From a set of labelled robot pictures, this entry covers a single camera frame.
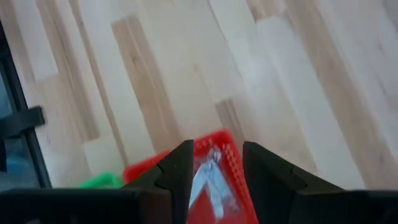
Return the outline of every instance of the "black plastic frame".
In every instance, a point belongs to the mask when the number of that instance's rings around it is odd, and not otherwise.
[[[4,35],[4,31],[0,22],[0,73],[6,87],[8,98],[11,104],[13,113],[27,110],[27,104],[22,91],[21,83],[18,78],[17,71],[12,60],[12,55]],[[51,183],[47,169],[44,164],[42,152],[40,150],[39,142],[37,141],[36,133],[33,130],[28,130],[20,135],[22,145],[29,150],[32,158],[39,185],[42,188],[51,188]]]

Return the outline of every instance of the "wooden floor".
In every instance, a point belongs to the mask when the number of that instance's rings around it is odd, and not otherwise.
[[[346,189],[398,189],[396,0],[2,0],[54,186],[228,128]]]

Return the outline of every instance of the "red plastic basket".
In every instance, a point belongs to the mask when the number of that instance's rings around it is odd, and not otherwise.
[[[219,166],[236,197],[239,211],[229,214],[222,220],[216,221],[210,199],[205,191],[203,191],[189,210],[188,223],[258,223],[249,190],[244,180],[242,160],[229,132],[227,130],[220,130],[196,139],[194,141],[194,156],[206,157],[214,145],[218,146],[221,150],[221,163]],[[127,167],[123,172],[124,182],[126,184],[132,182],[142,173],[156,165],[169,152],[160,153],[138,164]]]

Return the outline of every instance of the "red basket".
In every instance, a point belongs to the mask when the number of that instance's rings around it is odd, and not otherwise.
[[[188,223],[258,223],[249,190],[244,180],[242,160],[229,132],[220,130],[196,139],[194,142],[194,156],[206,157],[214,145],[218,146],[221,150],[221,163],[219,166],[236,197],[240,209],[238,212],[229,214],[222,220],[216,221],[210,199],[205,191],[203,191],[189,210]],[[123,172],[124,182],[126,184],[132,182],[142,173],[156,165],[169,152],[160,153],[138,164],[127,167]]]

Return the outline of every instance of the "green object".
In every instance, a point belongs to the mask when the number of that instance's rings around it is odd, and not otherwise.
[[[79,188],[84,189],[113,189],[121,188],[123,186],[123,180],[111,173],[100,174],[91,180],[82,183]]]

